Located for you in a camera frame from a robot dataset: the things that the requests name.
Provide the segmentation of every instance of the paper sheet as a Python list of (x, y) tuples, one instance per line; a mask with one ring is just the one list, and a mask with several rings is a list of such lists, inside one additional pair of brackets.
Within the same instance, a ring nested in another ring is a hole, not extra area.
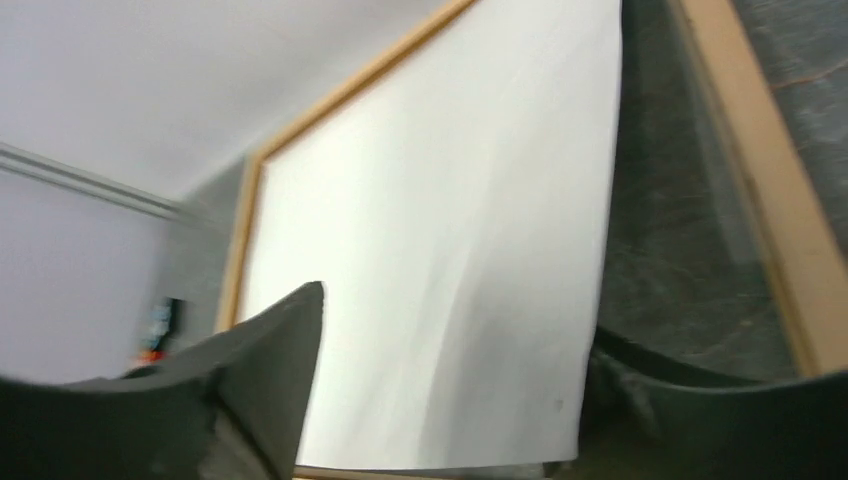
[(483, 0), (266, 169), (242, 318), (325, 282), (301, 465), (576, 456), (618, 0)]

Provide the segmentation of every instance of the wooden frame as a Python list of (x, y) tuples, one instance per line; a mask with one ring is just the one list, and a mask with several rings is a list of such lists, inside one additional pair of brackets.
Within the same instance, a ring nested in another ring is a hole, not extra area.
[[(441, 32), (477, 0), (451, 0), (306, 111), (247, 161), (218, 308), (217, 331), (238, 318), (263, 167)], [(848, 274), (815, 191), (730, 0), (666, 0), (739, 190), (747, 200), (772, 291), (805, 375), (848, 367)], [(313, 480), (409, 476), (297, 467)]]
[(848, 367), (848, 274), (731, 0), (666, 0), (745, 198), (796, 364)]

